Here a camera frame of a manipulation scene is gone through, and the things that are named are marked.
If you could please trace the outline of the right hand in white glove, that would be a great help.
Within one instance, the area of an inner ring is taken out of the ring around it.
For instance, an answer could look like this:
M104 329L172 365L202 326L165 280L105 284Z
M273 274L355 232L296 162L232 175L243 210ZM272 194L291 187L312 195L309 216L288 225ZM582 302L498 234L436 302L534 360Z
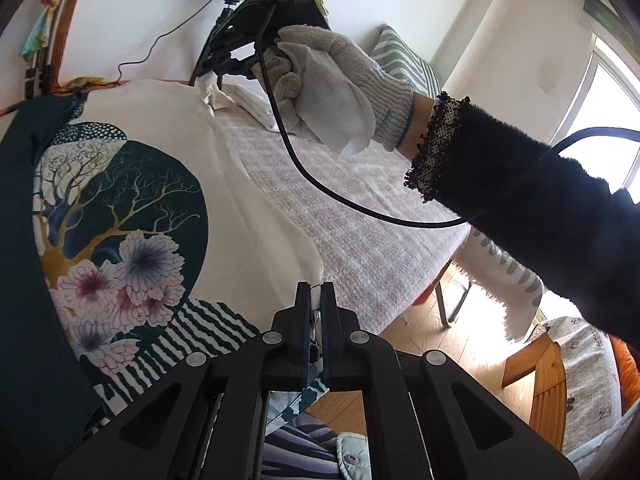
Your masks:
M413 113L413 91L386 74L349 38L329 29L293 25L252 67L271 90L284 130L352 156L378 142L399 148Z

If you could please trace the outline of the right forearm dark sleeve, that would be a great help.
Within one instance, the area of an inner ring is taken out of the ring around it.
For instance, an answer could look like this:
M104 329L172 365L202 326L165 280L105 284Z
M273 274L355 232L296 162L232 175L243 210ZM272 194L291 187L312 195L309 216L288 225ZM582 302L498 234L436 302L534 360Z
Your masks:
M574 159L441 93L406 185L491 238L592 325L639 344L639 206Z

